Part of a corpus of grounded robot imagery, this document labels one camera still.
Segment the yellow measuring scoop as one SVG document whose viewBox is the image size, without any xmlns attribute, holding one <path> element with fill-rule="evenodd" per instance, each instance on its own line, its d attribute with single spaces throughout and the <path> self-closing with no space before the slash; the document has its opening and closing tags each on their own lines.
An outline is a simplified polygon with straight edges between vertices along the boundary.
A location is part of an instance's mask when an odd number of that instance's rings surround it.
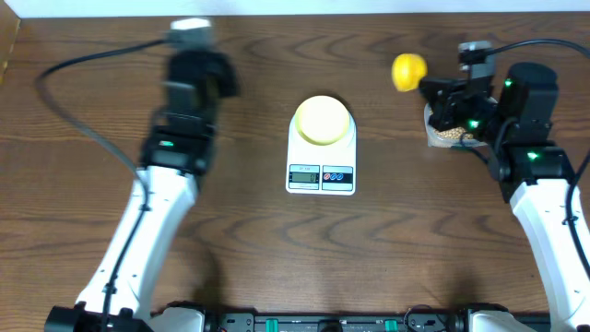
<svg viewBox="0 0 590 332">
<path fill-rule="evenodd" d="M 427 74 L 427 62 L 419 54 L 402 53 L 392 65 L 392 80 L 395 88 L 401 92 L 416 89 Z"/>
</svg>

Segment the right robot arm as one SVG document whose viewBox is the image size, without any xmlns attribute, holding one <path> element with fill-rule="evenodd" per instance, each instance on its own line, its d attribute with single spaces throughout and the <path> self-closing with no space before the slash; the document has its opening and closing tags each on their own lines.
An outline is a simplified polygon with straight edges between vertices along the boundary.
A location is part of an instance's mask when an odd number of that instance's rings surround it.
<svg viewBox="0 0 590 332">
<path fill-rule="evenodd" d="M 589 328 L 589 228 L 574 169 L 549 139 L 559 97 L 556 73 L 535 63 L 512 65 L 501 96 L 490 77 L 424 77 L 419 92 L 437 130 L 460 126 L 489 148 L 487 167 L 525 231 L 549 303 L 554 331 Z"/>
</svg>

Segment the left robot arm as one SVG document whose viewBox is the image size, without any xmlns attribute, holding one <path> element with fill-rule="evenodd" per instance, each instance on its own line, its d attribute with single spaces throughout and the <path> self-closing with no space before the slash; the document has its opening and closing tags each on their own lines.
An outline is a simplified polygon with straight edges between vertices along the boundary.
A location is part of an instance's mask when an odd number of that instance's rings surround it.
<svg viewBox="0 0 590 332">
<path fill-rule="evenodd" d="M 63 110 L 46 78 L 78 64 L 65 61 L 43 72 L 35 87 L 47 106 L 128 167 L 132 194 L 94 276 L 71 308 L 55 306 L 47 331 L 202 331 L 206 316 L 195 309 L 151 314 L 153 291 L 172 240 L 195 204 L 214 158 L 218 104 L 237 95 L 229 58 L 210 48 L 187 49 L 168 62 L 166 104 L 157 110 L 138 163 L 112 142 Z"/>
</svg>

